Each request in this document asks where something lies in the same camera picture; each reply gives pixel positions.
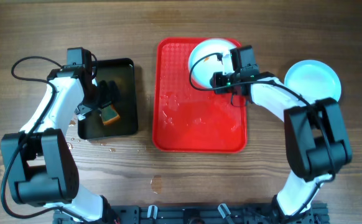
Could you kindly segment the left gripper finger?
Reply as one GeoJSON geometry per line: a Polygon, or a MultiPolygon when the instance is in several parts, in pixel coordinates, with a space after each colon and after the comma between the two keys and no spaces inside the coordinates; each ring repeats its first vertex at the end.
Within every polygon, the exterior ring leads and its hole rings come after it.
{"type": "Polygon", "coordinates": [[[107,94],[108,94],[108,84],[106,81],[100,81],[98,84],[98,90],[100,93],[100,101],[106,101],[107,94]]]}
{"type": "Polygon", "coordinates": [[[121,93],[115,81],[110,81],[109,85],[109,93],[111,97],[111,101],[120,101],[121,93]]]}

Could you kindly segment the green orange sponge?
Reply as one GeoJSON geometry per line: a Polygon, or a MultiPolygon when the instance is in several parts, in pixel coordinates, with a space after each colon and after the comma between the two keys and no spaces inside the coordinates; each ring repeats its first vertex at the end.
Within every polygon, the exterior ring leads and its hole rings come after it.
{"type": "Polygon", "coordinates": [[[101,110],[101,120],[105,126],[111,125],[120,119],[120,115],[113,105],[107,106],[101,110]]]}

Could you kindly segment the white plate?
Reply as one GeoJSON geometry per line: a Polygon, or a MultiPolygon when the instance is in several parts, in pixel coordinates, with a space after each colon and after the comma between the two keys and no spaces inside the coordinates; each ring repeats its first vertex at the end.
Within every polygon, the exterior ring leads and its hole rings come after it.
{"type": "Polygon", "coordinates": [[[192,70],[192,82],[200,88],[212,88],[210,78],[215,72],[223,73],[223,52],[236,48],[236,45],[226,39],[208,39],[199,43],[188,59],[188,69],[199,60],[192,70]]]}
{"type": "Polygon", "coordinates": [[[302,60],[287,71],[284,85],[315,99],[341,98],[341,82],[336,72],[318,60],[302,60]]]}
{"type": "Polygon", "coordinates": [[[341,98],[341,82],[337,76],[327,74],[288,74],[285,77],[285,85],[303,96],[316,100],[333,98],[339,101],[341,98]]]}

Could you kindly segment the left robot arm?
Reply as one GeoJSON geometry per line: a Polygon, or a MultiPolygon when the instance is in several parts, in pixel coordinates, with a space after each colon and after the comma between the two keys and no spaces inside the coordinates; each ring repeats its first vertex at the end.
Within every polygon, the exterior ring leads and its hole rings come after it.
{"type": "Polygon", "coordinates": [[[11,217],[30,219],[56,211],[72,222],[120,222],[104,196],[80,184],[65,139],[74,115],[85,119],[102,111],[103,124],[119,119],[114,108],[120,100],[118,87],[114,81],[96,81],[97,73],[93,53],[83,47],[69,48],[66,64],[58,64],[41,81],[47,90],[31,119],[1,139],[5,171],[0,199],[11,217]]]}

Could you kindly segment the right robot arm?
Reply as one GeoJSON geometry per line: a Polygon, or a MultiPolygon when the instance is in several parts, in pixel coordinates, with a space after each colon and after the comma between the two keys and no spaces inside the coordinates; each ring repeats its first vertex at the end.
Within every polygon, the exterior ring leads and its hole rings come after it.
{"type": "Polygon", "coordinates": [[[224,71],[210,85],[216,94],[248,96],[284,122],[285,149],[291,172],[275,196],[273,217],[292,222],[304,216],[321,187],[333,182],[351,162],[352,150],[337,100],[306,100],[270,72],[260,72],[253,48],[237,47],[216,54],[224,71]]]}

